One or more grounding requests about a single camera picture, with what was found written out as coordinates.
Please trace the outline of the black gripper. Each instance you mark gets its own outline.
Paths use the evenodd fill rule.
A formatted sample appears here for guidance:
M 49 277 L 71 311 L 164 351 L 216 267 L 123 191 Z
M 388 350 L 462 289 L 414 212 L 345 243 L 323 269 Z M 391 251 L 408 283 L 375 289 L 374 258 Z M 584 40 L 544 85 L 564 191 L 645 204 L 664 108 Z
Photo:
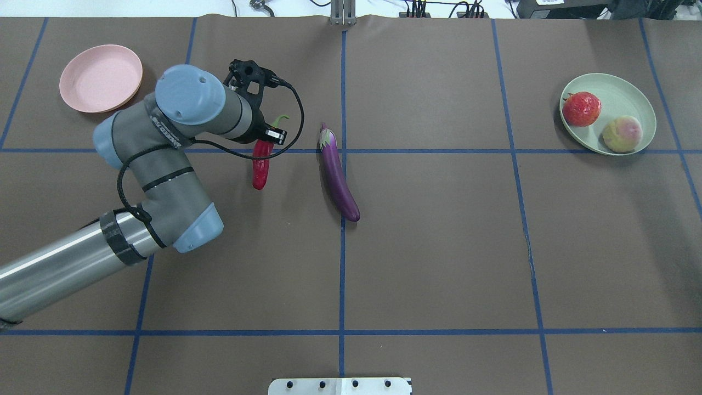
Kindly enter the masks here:
M 259 109 L 253 111 L 251 124 L 248 128 L 248 143 L 255 143 L 261 140 L 261 142 L 283 145 L 286 137 L 287 132 L 267 123 L 265 116 Z

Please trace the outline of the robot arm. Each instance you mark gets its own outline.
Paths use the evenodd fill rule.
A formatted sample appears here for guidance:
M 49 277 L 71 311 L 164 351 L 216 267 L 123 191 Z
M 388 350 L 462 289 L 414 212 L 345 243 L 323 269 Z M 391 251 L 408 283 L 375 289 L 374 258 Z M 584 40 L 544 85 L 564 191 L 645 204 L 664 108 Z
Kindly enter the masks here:
M 93 145 L 116 168 L 121 207 L 2 267 L 2 331 L 169 247 L 195 250 L 223 232 L 186 148 L 210 133 L 239 144 L 297 138 L 265 120 L 266 88 L 293 90 L 275 72 L 234 60 L 224 80 L 193 65 L 169 67 L 155 90 L 99 123 Z

